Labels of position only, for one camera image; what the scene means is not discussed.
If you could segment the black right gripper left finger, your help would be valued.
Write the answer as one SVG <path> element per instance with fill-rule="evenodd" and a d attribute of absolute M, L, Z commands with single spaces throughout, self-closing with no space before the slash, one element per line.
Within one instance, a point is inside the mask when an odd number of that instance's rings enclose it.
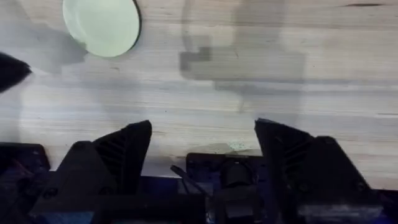
<path fill-rule="evenodd" d="M 134 195 L 152 136 L 145 120 L 94 141 L 78 141 L 53 173 L 43 198 Z"/>

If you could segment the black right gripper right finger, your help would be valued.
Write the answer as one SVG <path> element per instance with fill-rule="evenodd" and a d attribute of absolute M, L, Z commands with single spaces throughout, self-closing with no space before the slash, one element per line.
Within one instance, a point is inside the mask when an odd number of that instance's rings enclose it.
<path fill-rule="evenodd" d="M 275 190 L 299 205 L 367 205 L 373 192 L 330 136 L 257 119 L 255 132 Z"/>

